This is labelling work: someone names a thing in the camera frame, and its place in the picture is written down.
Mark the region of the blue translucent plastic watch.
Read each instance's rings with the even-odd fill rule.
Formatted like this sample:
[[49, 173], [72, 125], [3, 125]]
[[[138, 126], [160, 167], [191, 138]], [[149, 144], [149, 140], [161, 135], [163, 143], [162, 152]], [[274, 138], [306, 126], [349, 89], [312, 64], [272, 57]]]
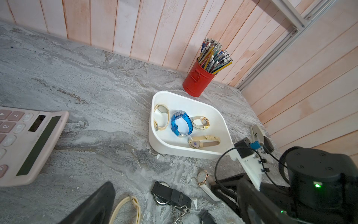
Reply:
[[194, 125], [191, 118], [183, 110], [179, 110], [171, 116], [170, 124], [171, 131], [177, 137], [190, 136], [194, 130]]

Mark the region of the small beige strap watch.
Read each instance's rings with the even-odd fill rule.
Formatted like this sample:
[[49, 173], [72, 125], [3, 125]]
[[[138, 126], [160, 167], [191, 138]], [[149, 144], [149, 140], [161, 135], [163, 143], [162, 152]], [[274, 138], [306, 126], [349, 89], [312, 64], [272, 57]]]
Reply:
[[154, 108], [153, 125], [155, 131], [164, 131], [170, 121], [170, 111], [164, 104], [157, 104]]

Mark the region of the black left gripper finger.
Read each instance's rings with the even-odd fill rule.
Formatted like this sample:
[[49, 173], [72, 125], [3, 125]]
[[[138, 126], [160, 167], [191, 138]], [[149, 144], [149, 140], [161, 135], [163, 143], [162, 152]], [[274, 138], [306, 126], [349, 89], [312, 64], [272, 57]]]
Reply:
[[108, 224], [115, 199], [111, 182], [104, 183], [89, 198], [65, 217], [61, 224]]

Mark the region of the gold bracelet watch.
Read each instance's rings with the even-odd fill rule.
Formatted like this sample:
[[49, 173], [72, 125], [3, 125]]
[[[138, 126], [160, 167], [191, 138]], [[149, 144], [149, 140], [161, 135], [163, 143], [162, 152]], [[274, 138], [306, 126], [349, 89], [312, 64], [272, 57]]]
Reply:
[[194, 129], [204, 131], [210, 127], [210, 121], [204, 116], [191, 117]]

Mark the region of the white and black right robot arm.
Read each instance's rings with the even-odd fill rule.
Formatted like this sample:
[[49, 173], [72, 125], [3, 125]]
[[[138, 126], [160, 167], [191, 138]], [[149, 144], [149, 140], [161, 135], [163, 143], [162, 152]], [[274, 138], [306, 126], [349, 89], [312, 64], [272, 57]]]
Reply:
[[287, 183], [254, 186], [241, 173], [216, 180], [212, 192], [246, 224], [355, 224], [358, 168], [343, 154], [292, 147], [278, 161]]

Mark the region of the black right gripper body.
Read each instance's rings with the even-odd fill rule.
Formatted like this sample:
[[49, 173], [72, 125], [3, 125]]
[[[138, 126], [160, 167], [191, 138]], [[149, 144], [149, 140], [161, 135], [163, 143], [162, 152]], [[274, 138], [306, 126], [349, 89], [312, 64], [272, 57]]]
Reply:
[[261, 183], [260, 190], [246, 173], [211, 183], [211, 191], [246, 224], [295, 224], [295, 203], [288, 188]]

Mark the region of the cream silicone watch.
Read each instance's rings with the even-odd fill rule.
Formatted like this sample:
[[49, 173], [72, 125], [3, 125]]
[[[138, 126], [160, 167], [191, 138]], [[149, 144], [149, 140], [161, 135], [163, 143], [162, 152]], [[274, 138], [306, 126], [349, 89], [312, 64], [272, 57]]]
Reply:
[[128, 196], [121, 200], [114, 209], [109, 223], [114, 224], [115, 221], [118, 221], [118, 215], [120, 218], [124, 218], [125, 224], [126, 221], [129, 221], [130, 219], [133, 221], [133, 224], [140, 224], [142, 219], [142, 211], [139, 199], [135, 196]]

